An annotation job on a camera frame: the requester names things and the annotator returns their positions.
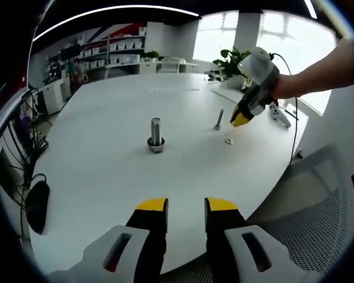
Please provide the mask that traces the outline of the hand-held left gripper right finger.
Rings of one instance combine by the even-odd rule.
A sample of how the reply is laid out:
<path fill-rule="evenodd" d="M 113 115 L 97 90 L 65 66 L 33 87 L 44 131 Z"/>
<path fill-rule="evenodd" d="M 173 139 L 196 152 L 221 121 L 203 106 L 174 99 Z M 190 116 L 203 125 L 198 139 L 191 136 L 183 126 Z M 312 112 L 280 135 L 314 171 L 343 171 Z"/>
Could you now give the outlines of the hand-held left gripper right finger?
<path fill-rule="evenodd" d="M 205 198 L 206 253 L 214 282 L 319 282 L 288 249 L 257 225 L 248 225 L 238 207 L 225 199 Z"/>

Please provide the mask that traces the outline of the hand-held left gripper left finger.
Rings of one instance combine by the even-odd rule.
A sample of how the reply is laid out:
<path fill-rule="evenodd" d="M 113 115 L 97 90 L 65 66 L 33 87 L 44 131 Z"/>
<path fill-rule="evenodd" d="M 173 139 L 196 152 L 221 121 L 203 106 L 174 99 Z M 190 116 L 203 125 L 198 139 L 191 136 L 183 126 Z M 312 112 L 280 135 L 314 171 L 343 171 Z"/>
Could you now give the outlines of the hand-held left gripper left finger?
<path fill-rule="evenodd" d="M 125 225 L 116 225 L 88 245 L 80 262 L 48 275 L 48 282 L 158 282 L 166 253 L 168 199 L 137 205 Z"/>

